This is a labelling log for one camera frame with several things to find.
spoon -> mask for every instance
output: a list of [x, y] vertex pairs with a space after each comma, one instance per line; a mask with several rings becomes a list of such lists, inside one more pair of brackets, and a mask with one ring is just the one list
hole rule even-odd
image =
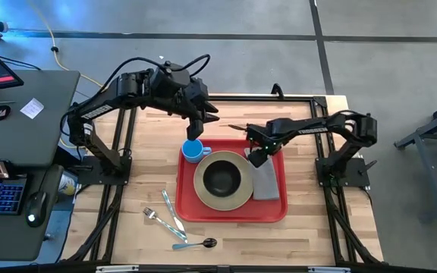
[[212, 248], [217, 245], [217, 240], [213, 238], [206, 238], [202, 243], [176, 243], [172, 246], [173, 250], [182, 249], [189, 246], [199, 246], [202, 245], [206, 248]]

paper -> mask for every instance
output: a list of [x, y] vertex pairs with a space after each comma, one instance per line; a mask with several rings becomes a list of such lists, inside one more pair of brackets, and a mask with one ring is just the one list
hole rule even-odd
[[20, 110], [20, 112], [25, 114], [28, 118], [34, 119], [43, 110], [43, 108], [43, 104], [37, 99], [33, 98]]

tan plate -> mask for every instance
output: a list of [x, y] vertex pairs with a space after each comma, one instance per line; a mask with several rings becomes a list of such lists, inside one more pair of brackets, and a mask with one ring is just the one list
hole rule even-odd
[[[203, 183], [203, 173], [206, 168], [213, 162], [220, 160], [228, 161], [234, 164], [241, 173], [241, 184], [230, 196], [217, 197], [211, 194], [205, 188]], [[247, 160], [235, 153], [229, 151], [218, 151], [206, 156], [196, 167], [193, 185], [198, 198], [212, 209], [219, 211], [230, 211], [241, 207], [250, 198], [253, 192], [252, 175], [250, 174], [250, 166]]]

wooden table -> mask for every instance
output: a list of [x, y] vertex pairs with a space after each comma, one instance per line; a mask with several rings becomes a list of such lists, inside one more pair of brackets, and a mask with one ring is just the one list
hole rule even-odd
[[[345, 96], [326, 96], [329, 113], [348, 109]], [[213, 102], [220, 121], [206, 124], [200, 138], [243, 139], [244, 132], [228, 124], [264, 124], [273, 118], [311, 118], [310, 107], [302, 102]], [[98, 135], [110, 147], [117, 112], [96, 122]], [[155, 209], [174, 225], [162, 198], [166, 189], [174, 202], [178, 153], [186, 139], [188, 121], [147, 108], [137, 113], [133, 138], [133, 167], [130, 183], [124, 189], [113, 263], [127, 264], [213, 264], [213, 265], [333, 265], [332, 243], [326, 217], [323, 191], [317, 185], [314, 159], [317, 157], [313, 135], [298, 136], [283, 148], [288, 188], [288, 214], [271, 224], [192, 223], [184, 226], [190, 242], [217, 239], [213, 249], [194, 247], [171, 250], [179, 239], [155, 221], [146, 219], [143, 208]], [[344, 140], [334, 135], [339, 148]], [[376, 224], [366, 194], [345, 188], [351, 226], [369, 251], [382, 260]], [[75, 253], [94, 228], [102, 187], [91, 186], [75, 203], [62, 258]], [[104, 230], [101, 253], [107, 230]], [[347, 257], [343, 232], [339, 232], [342, 253]]]

black bowl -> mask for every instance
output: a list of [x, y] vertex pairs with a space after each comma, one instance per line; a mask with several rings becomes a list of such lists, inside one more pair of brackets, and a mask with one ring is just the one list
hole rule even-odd
[[227, 197], [235, 193], [241, 185], [241, 172], [233, 163], [219, 160], [205, 169], [203, 184], [214, 196]]

